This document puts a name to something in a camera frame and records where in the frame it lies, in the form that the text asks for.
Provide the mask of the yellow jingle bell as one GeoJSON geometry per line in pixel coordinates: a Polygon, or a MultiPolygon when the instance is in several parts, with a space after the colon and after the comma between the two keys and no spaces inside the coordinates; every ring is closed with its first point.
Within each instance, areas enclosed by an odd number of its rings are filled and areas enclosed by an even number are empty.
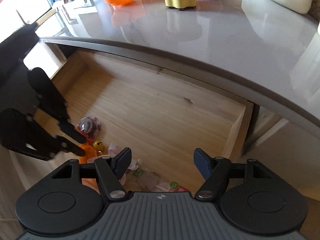
{"type": "Polygon", "coordinates": [[[96,150],[96,151],[100,151],[100,152],[103,152],[104,150],[104,144],[101,140],[95,140],[93,141],[93,144],[92,144],[93,148],[96,150]]]}

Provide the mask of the wooden drawer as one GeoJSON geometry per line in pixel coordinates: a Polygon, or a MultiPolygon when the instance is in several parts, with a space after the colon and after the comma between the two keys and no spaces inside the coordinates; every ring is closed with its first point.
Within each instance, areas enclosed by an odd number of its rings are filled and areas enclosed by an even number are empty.
{"type": "Polygon", "coordinates": [[[92,50],[52,76],[72,123],[95,116],[105,145],[129,147],[142,166],[191,192],[203,183],[196,148],[240,158],[253,103],[173,70],[92,50]]]}

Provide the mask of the swirl lollipop candy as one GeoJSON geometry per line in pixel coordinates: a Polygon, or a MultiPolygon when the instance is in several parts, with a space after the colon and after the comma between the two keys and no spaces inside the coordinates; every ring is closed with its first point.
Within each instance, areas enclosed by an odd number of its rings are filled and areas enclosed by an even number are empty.
{"type": "Polygon", "coordinates": [[[86,116],[80,119],[76,128],[88,139],[95,140],[101,131],[101,121],[95,116],[86,116]]]}

